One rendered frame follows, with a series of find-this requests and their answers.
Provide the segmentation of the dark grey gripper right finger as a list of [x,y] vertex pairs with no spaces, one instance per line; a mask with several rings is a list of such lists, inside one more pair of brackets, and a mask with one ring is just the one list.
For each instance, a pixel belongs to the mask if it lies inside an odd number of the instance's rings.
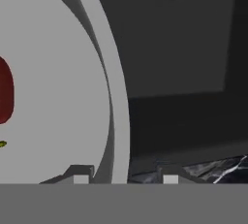
[[205,183],[205,180],[186,173],[182,167],[160,165],[158,179],[162,184]]

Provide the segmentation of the grey metal pot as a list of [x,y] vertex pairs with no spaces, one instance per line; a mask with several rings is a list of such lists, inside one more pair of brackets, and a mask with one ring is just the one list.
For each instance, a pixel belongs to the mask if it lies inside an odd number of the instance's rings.
[[126,183],[127,91],[100,0],[0,0],[0,56],[15,87],[0,185],[42,184],[71,165],[93,165],[92,183]]

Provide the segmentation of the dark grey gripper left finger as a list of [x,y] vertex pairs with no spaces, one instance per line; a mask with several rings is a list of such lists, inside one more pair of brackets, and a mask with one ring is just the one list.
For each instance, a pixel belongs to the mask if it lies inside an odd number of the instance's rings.
[[64,174],[42,181],[42,184],[54,184],[75,176],[85,176],[87,182],[92,183],[94,172],[93,165],[71,165]]

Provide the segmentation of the red bell pepper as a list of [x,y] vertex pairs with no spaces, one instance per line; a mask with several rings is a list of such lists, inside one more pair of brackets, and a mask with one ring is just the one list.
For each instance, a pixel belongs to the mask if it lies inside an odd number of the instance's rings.
[[12,116],[15,105],[15,87],[11,69],[0,56],[0,125]]

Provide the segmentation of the dark grey sink basin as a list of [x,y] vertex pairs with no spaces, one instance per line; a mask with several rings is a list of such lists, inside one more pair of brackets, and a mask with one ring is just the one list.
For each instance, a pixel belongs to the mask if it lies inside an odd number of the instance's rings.
[[248,155],[248,0],[100,0],[131,119],[131,170]]

